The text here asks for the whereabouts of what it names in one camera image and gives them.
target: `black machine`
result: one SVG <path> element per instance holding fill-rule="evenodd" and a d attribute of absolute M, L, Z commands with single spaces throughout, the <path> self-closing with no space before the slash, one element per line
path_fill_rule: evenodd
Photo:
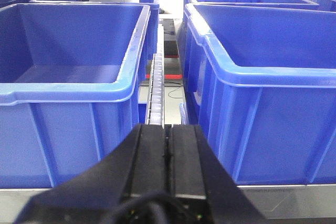
<path fill-rule="evenodd" d="M 225 172 L 199 126 L 137 125 L 100 163 L 30 199 L 15 223 L 336 223 L 267 220 Z"/>

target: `metal rail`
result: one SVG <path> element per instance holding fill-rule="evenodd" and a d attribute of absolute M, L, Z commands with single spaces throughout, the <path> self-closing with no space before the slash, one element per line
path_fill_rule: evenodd
<path fill-rule="evenodd" d="M 162 25 L 159 25 L 157 32 L 158 49 L 152 60 L 145 123 L 162 125 L 164 127 L 164 49 Z"/>

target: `black cable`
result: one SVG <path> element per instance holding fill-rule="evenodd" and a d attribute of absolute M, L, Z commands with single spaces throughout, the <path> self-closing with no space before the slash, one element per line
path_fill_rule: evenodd
<path fill-rule="evenodd" d="M 172 83 L 172 84 L 177 84 L 177 85 L 180 85 L 180 86 L 181 86 L 180 83 L 178 83 L 178 82 L 173 82 L 173 81 L 164 81 L 164 83 Z"/>
<path fill-rule="evenodd" d="M 177 87 L 176 89 L 170 91 L 170 92 L 168 93 L 168 96 L 169 96 L 170 98 L 173 98 L 173 99 L 182 99 L 183 97 L 173 97 L 173 96 L 170 95 L 171 93 L 177 91 L 180 87 L 181 87 L 181 86 L 179 86 L 179 87 Z"/>
<path fill-rule="evenodd" d="M 105 214 L 105 216 L 100 221 L 100 224 L 114 224 L 120 217 L 125 216 L 129 211 L 143 207 L 145 204 L 153 201 L 167 202 L 183 212 L 188 218 L 197 221 L 196 215 L 190 210 L 186 209 L 176 198 L 163 191 L 153 191 L 142 195 L 141 197 L 125 201 L 124 203 L 114 207 Z M 160 213 L 156 212 L 155 214 L 160 215 L 160 218 L 163 218 Z"/>
<path fill-rule="evenodd" d="M 168 224 L 168 218 L 162 208 L 158 203 L 149 203 L 149 209 L 151 210 L 153 217 L 154 217 L 154 223 L 157 224 Z"/>

